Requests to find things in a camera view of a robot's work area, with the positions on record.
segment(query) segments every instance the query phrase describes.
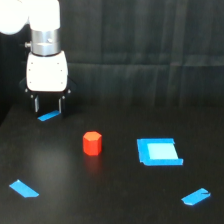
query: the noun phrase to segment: red hexagonal block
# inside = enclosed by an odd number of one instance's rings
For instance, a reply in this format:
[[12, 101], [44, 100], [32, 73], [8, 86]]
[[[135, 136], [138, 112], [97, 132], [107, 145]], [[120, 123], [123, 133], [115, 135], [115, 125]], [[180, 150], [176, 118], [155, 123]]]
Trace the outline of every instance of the red hexagonal block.
[[102, 151], [102, 135], [98, 132], [87, 132], [83, 136], [83, 151], [89, 156], [97, 156]]

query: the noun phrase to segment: blue tape strip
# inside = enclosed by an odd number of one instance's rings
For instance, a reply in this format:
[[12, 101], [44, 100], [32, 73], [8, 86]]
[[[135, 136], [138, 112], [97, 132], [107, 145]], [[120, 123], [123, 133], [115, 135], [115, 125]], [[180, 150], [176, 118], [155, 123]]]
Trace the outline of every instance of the blue tape strip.
[[211, 194], [207, 190], [201, 188], [198, 191], [195, 191], [194, 193], [182, 198], [181, 200], [186, 205], [195, 205], [198, 202], [210, 197], [210, 195]]
[[57, 110], [55, 110], [55, 111], [53, 111], [53, 112], [51, 112], [51, 113], [49, 113], [49, 114], [45, 114], [45, 115], [43, 115], [43, 116], [41, 116], [41, 117], [38, 117], [38, 119], [39, 119], [40, 121], [46, 121], [46, 120], [48, 120], [48, 119], [50, 119], [50, 118], [52, 118], [52, 117], [55, 117], [55, 116], [57, 116], [57, 115], [59, 115], [59, 114], [60, 114], [60, 112], [57, 111]]
[[13, 184], [9, 185], [9, 187], [21, 194], [24, 198], [37, 197], [39, 195], [37, 192], [22, 183], [20, 180], [17, 180]]
[[148, 144], [173, 143], [173, 139], [137, 139], [139, 161], [146, 166], [182, 166], [183, 159], [150, 159]]

